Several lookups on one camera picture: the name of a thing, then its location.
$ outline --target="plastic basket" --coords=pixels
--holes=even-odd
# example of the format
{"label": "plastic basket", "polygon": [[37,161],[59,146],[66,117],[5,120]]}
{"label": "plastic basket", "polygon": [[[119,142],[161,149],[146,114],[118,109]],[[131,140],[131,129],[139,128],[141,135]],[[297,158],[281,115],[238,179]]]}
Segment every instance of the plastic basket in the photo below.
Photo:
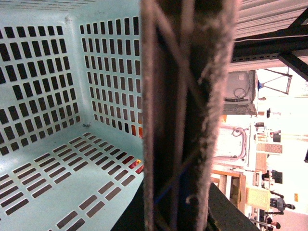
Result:
{"label": "plastic basket", "polygon": [[139,2],[0,14],[0,230],[110,230],[143,179]]}

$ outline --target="black metal frame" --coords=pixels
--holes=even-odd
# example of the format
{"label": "black metal frame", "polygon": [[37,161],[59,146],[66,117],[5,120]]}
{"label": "black metal frame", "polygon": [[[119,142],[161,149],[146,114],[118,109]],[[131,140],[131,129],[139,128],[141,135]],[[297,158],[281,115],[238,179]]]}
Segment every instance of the black metal frame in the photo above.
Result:
{"label": "black metal frame", "polygon": [[238,38],[232,62],[279,59],[308,81],[308,64],[297,56],[308,55],[308,8],[287,28]]}

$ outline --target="perforated plastic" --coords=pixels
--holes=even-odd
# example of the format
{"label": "perforated plastic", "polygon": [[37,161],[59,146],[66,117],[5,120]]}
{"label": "perforated plastic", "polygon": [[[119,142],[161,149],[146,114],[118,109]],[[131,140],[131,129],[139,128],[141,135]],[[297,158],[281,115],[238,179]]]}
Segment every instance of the perforated plastic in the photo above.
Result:
{"label": "perforated plastic", "polygon": [[143,179],[139,2],[0,13],[0,230],[110,230]]}

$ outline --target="rectangular slot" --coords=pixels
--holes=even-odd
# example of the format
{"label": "rectangular slot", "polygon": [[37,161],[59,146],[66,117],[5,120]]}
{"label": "rectangular slot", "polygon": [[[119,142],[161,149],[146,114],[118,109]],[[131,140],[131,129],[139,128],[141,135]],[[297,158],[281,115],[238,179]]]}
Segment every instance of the rectangular slot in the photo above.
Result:
{"label": "rectangular slot", "polygon": [[92,145],[91,144],[88,144],[86,146],[84,146],[83,148],[79,149],[80,152],[83,152],[85,150],[87,150],[88,148],[90,148]]}
{"label": "rectangular slot", "polygon": [[125,35],[129,35],[129,18],[124,19]]}
{"label": "rectangular slot", "polygon": [[5,81],[5,77],[4,77],[3,71],[2,71],[2,69],[0,67],[0,84],[3,84],[3,83],[6,83],[6,81]]}
{"label": "rectangular slot", "polygon": [[131,50],[130,50],[130,40],[125,40],[125,47],[126,47],[126,55],[131,55]]}
{"label": "rectangular slot", "polygon": [[64,144],[64,145],[62,145],[62,146],[60,146],[60,147],[58,147],[58,148],[56,148],[56,149],[53,149],[53,152],[54,152],[54,153],[57,153],[58,151],[62,150],[63,148],[66,148],[66,147],[67,147],[67,145]]}
{"label": "rectangular slot", "polygon": [[90,24],[87,24],[87,33],[88,33],[88,35],[91,34],[91,25]]}
{"label": "rectangular slot", "polygon": [[35,56],[36,57],[41,57],[42,54],[40,52],[40,47],[39,47],[38,41],[32,41],[32,46],[33,46],[33,50],[34,50]]}
{"label": "rectangular slot", "polygon": [[12,42],[12,43],[10,43],[10,46],[11,46],[11,49],[12,49],[12,52],[13,52],[14,59],[16,59],[16,60],[21,59],[21,54],[20,54],[17,43]]}
{"label": "rectangular slot", "polygon": [[14,196],[10,197],[9,199],[7,199],[6,201],[1,203],[2,208],[4,208],[5,206],[8,206],[10,203],[13,203],[14,201],[19,199],[23,195],[24,194],[22,192],[19,192],[19,193],[15,194]]}
{"label": "rectangular slot", "polygon": [[40,88],[39,81],[38,80],[33,81],[33,85],[34,85],[34,89],[35,89],[36,94],[37,95],[42,94],[42,89]]}
{"label": "rectangular slot", "polygon": [[24,64],[17,64],[17,69],[18,69],[19,76],[21,79],[28,78]]}
{"label": "rectangular slot", "polygon": [[22,100],[24,98],[19,85],[14,85],[13,91],[17,100]]}
{"label": "rectangular slot", "polygon": [[136,75],[139,76],[141,74],[140,61],[139,60],[135,60],[135,71],[136,71]]}
{"label": "rectangular slot", "polygon": [[16,73],[14,71],[14,67],[12,65],[5,66],[6,72],[8,73],[9,79],[11,82],[16,81]]}
{"label": "rectangular slot", "polygon": [[114,29],[113,29],[112,21],[108,21],[108,32],[109,32],[110,35],[114,34]]}
{"label": "rectangular slot", "polygon": [[35,114],[35,113],[39,112],[38,108],[37,108],[37,105],[35,104],[34,100],[30,100],[29,104],[30,104],[30,108],[31,108],[32,114]]}
{"label": "rectangular slot", "polygon": [[117,52],[118,54],[123,54],[122,40],[117,40]]}
{"label": "rectangular slot", "polygon": [[97,63],[98,63],[98,69],[102,70],[103,69],[103,63],[102,63],[101,57],[97,57]]}
{"label": "rectangular slot", "polygon": [[114,146],[113,145],[109,145],[108,147],[106,147],[104,150],[107,152],[109,151],[110,149],[112,149]]}
{"label": "rectangular slot", "polygon": [[13,212],[15,212],[16,210],[20,209],[22,206],[28,204],[29,201],[27,199],[22,200],[21,202],[19,202],[18,204],[14,205],[12,208],[8,209],[5,211],[5,213],[7,215],[12,214]]}
{"label": "rectangular slot", "polygon": [[6,36],[8,37],[8,39],[12,39],[12,38],[15,37],[14,31],[13,31],[13,28],[12,28],[12,27],[6,26],[6,27],[4,28],[4,30],[5,30],[5,33],[6,33]]}
{"label": "rectangular slot", "polygon": [[130,175],[129,177],[127,177],[126,180],[124,180],[124,181],[122,182],[122,185],[123,185],[123,186],[127,186],[127,185],[128,185],[129,183],[131,183],[135,178],[136,178],[135,176]]}
{"label": "rectangular slot", "polygon": [[48,45],[48,41],[42,40],[42,45],[43,45],[43,50],[44,50],[45,55],[51,55],[49,45]]}
{"label": "rectangular slot", "polygon": [[121,168],[120,165],[115,166],[113,169],[111,169],[108,174],[111,176],[113,174],[115,174],[115,172],[117,172],[119,169]]}
{"label": "rectangular slot", "polygon": [[139,18],[133,17],[134,35],[139,35]]}
{"label": "rectangular slot", "polygon": [[32,54],[31,54],[28,42],[22,42],[21,46],[23,47],[25,58],[27,58],[27,59],[32,58]]}
{"label": "rectangular slot", "polygon": [[25,165],[23,165],[23,166],[21,166],[21,167],[15,169],[15,170],[13,170],[13,173],[18,173],[18,172],[20,172],[20,171],[26,169],[26,168],[29,167],[29,166],[31,166],[31,164],[30,164],[30,163],[27,163],[27,164],[25,164]]}
{"label": "rectangular slot", "polygon": [[89,218],[93,217],[105,204],[100,201],[97,203],[89,212],[87,212],[87,216]]}
{"label": "rectangular slot", "polygon": [[77,231],[85,222],[84,219],[80,218],[74,225],[72,225],[67,231]]}
{"label": "rectangular slot", "polygon": [[59,162],[54,163],[53,165],[50,165],[48,168],[44,169],[44,172],[49,172],[51,170],[53,170],[54,168],[58,167],[60,165]]}
{"label": "rectangular slot", "polygon": [[26,33],[25,33],[25,30],[22,26],[18,26],[17,27],[17,32],[18,32],[18,36],[20,38],[25,38],[26,37]]}
{"label": "rectangular slot", "polygon": [[81,205],[79,205],[79,208],[81,210],[85,210],[93,201],[95,201],[97,199],[96,195],[92,195],[91,197],[89,197],[84,203],[82,203]]}
{"label": "rectangular slot", "polygon": [[15,106],[9,107],[9,112],[10,112],[10,114],[11,114],[12,120],[17,120],[17,119],[19,119],[19,116],[18,116],[18,113],[17,113],[17,111],[16,111]]}
{"label": "rectangular slot", "polygon": [[75,148],[78,148],[78,147],[80,147],[81,145],[83,145],[83,144],[85,144],[85,143],[86,143],[86,141],[82,141],[82,142],[80,142],[80,143],[74,145],[74,147],[75,147]]}
{"label": "rectangular slot", "polygon": [[59,229],[62,229],[68,222],[70,222],[76,216],[77,216],[76,211],[71,212],[57,224],[57,227]]}
{"label": "rectangular slot", "polygon": [[41,176],[40,173],[37,173],[33,175],[32,177],[29,177],[28,179],[24,180],[22,183],[23,185],[29,184],[30,182],[34,181],[35,179],[39,178]]}
{"label": "rectangular slot", "polygon": [[68,161],[69,159],[71,159],[71,158],[73,158],[74,156],[76,156],[77,155],[77,153],[72,153],[72,154],[70,154],[69,156],[67,156],[67,157],[65,157],[64,159],[63,159],[63,161]]}
{"label": "rectangular slot", "polygon": [[139,40],[134,40],[134,50],[135,50],[135,55],[140,56]]}
{"label": "rectangular slot", "polygon": [[28,170],[27,172],[24,172],[23,174],[20,174],[20,175],[18,176],[18,178],[19,178],[19,179],[22,179],[22,178],[26,177],[27,175],[29,175],[30,173],[35,172],[35,171],[36,171],[36,169],[35,169],[35,168],[32,168],[32,169]]}
{"label": "rectangular slot", "polygon": [[104,35],[105,33],[105,22],[101,22],[101,34]]}
{"label": "rectangular slot", "polygon": [[103,142],[100,145],[98,145],[100,148],[104,147],[107,144],[107,142]]}
{"label": "rectangular slot", "polygon": [[66,168],[65,167],[61,167],[58,170],[54,171],[53,173],[51,173],[49,175],[50,178],[54,178],[55,176],[59,175],[61,172],[63,172]]}
{"label": "rectangular slot", "polygon": [[77,167],[73,168],[73,170],[75,172],[77,172],[78,170],[82,169],[84,166],[86,166],[88,164],[87,161],[82,162],[80,165],[78,165]]}
{"label": "rectangular slot", "polygon": [[49,33],[50,36],[54,36],[55,35],[53,26],[48,26],[47,29],[48,29],[48,33]]}
{"label": "rectangular slot", "polygon": [[84,51],[84,52],[87,52],[86,39],[85,39],[85,38],[82,38],[81,41],[82,41],[83,51]]}
{"label": "rectangular slot", "polygon": [[89,49],[90,52],[93,52],[93,43],[92,43],[92,39],[88,39],[89,40]]}
{"label": "rectangular slot", "polygon": [[34,26],[28,26],[28,31],[29,31],[30,37],[35,37],[36,36]]}
{"label": "rectangular slot", "polygon": [[126,62],[127,62],[127,73],[132,74],[131,60],[127,59]]}
{"label": "rectangular slot", "polygon": [[59,177],[58,179],[55,179],[54,182],[56,184],[60,183],[61,181],[65,180],[66,178],[68,178],[72,173],[67,172],[64,175],[62,175],[61,177]]}
{"label": "rectangular slot", "polygon": [[58,71],[63,71],[62,64],[60,58],[55,58],[56,66]]}
{"label": "rectangular slot", "polygon": [[98,38],[95,39],[95,47],[96,47],[96,52],[100,53],[101,49],[100,49],[100,41]]}
{"label": "rectangular slot", "polygon": [[34,62],[29,62],[29,63],[28,63],[28,68],[29,68],[31,77],[36,77],[36,76],[38,76],[37,71],[36,71],[36,69],[35,69]]}
{"label": "rectangular slot", "polygon": [[81,139],[81,137],[77,137],[77,138],[73,139],[72,141],[70,141],[69,143],[70,144],[76,143],[80,139]]}
{"label": "rectangular slot", "polygon": [[2,56],[2,60],[4,62],[11,60],[10,56],[9,56],[9,52],[8,52],[6,45],[4,43],[0,44],[0,53],[1,53],[1,56]]}
{"label": "rectangular slot", "polygon": [[107,54],[107,41],[106,41],[106,39],[102,39],[102,44],[103,44],[103,52],[105,53],[105,54]]}
{"label": "rectangular slot", "polygon": [[94,30],[94,34],[97,35],[98,34],[97,23],[93,23],[93,30]]}
{"label": "rectangular slot", "polygon": [[36,183],[32,184],[31,186],[29,186],[27,188],[27,190],[30,192],[32,190],[34,190],[35,188],[37,188],[38,186],[42,185],[43,183],[45,183],[46,180],[45,179],[40,179],[39,181],[37,181]]}
{"label": "rectangular slot", "polygon": [[4,109],[0,110],[0,121],[1,121],[2,124],[6,124],[6,123],[9,122]]}
{"label": "rectangular slot", "polygon": [[28,109],[25,103],[19,104],[19,108],[20,108],[20,111],[23,117],[26,117],[29,115],[29,112],[28,112]]}
{"label": "rectangular slot", "polygon": [[116,187],[113,189],[105,198],[110,201],[112,198],[114,198],[119,192],[121,192],[121,189],[119,187]]}
{"label": "rectangular slot", "polygon": [[69,162],[67,165],[73,166],[74,164],[78,163],[80,160],[82,160],[82,157],[78,157],[75,160]]}
{"label": "rectangular slot", "polygon": [[38,190],[36,193],[33,193],[32,196],[34,198],[37,198],[38,196],[42,195],[44,192],[46,192],[47,190],[51,189],[51,185],[48,184],[45,187],[41,188],[40,190]]}
{"label": "rectangular slot", "polygon": [[9,180],[9,181],[3,183],[2,185],[0,185],[0,190],[4,189],[5,187],[7,187],[7,186],[9,186],[11,184],[13,184],[12,180]]}
{"label": "rectangular slot", "polygon": [[41,160],[47,158],[48,156],[50,156],[50,154],[49,154],[49,153],[46,153],[46,154],[42,155],[41,157],[35,159],[34,161],[35,161],[35,162],[39,162],[39,161],[41,161]]}
{"label": "rectangular slot", "polygon": [[102,159],[100,159],[99,161],[95,162],[95,164],[98,166],[98,165],[102,164],[103,162],[105,162],[106,160],[108,160],[108,157],[104,156]]}
{"label": "rectangular slot", "polygon": [[14,186],[14,187],[8,189],[7,191],[4,191],[3,193],[0,194],[0,199],[6,197],[7,195],[9,195],[9,194],[11,194],[11,193],[13,193],[13,192],[16,191],[17,189],[18,189],[18,187],[17,187],[17,186]]}
{"label": "rectangular slot", "polygon": [[80,25],[80,33],[83,35],[85,33],[85,30],[83,28],[83,25]]}
{"label": "rectangular slot", "polygon": [[108,58],[104,58],[104,62],[105,62],[105,70],[109,71],[109,60],[108,60]]}
{"label": "rectangular slot", "polygon": [[102,170],[108,169],[110,166],[112,166],[115,162],[113,160],[109,161],[107,164],[105,164],[103,167],[101,167]]}
{"label": "rectangular slot", "polygon": [[116,177],[115,180],[120,180],[122,179],[126,174],[128,174],[127,170],[123,170],[122,172],[120,172]]}
{"label": "rectangular slot", "polygon": [[47,160],[47,161],[41,163],[41,164],[38,165],[38,166],[44,167],[44,166],[46,166],[47,164],[50,164],[52,161],[55,161],[55,160],[56,160],[56,159],[52,157],[52,158],[50,158],[49,160]]}
{"label": "rectangular slot", "polygon": [[24,83],[23,86],[24,86],[24,89],[25,89],[25,92],[26,92],[26,96],[27,97],[32,97],[33,96],[33,92],[32,92],[30,83]]}
{"label": "rectangular slot", "polygon": [[5,179],[7,179],[9,177],[9,175],[8,174],[5,174],[5,175],[3,175],[2,177],[0,177],[0,181],[3,181],[3,180],[5,180]]}
{"label": "rectangular slot", "polygon": [[116,34],[120,35],[121,34],[121,20],[116,19],[115,25],[116,25]]}
{"label": "rectangular slot", "polygon": [[113,186],[114,185],[114,183],[113,182],[108,182],[107,184],[105,184],[104,186],[102,186],[99,190],[98,190],[98,192],[100,193],[100,194],[103,194],[104,192],[106,192],[108,189],[110,189],[111,188],[111,186]]}

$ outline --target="basket floor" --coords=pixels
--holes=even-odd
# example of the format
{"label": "basket floor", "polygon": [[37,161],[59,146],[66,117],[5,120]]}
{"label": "basket floor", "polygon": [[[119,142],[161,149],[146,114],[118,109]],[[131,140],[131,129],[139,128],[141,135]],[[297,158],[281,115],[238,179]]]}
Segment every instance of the basket floor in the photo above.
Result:
{"label": "basket floor", "polygon": [[95,129],[55,134],[0,161],[0,230],[110,230],[143,179],[137,151]]}

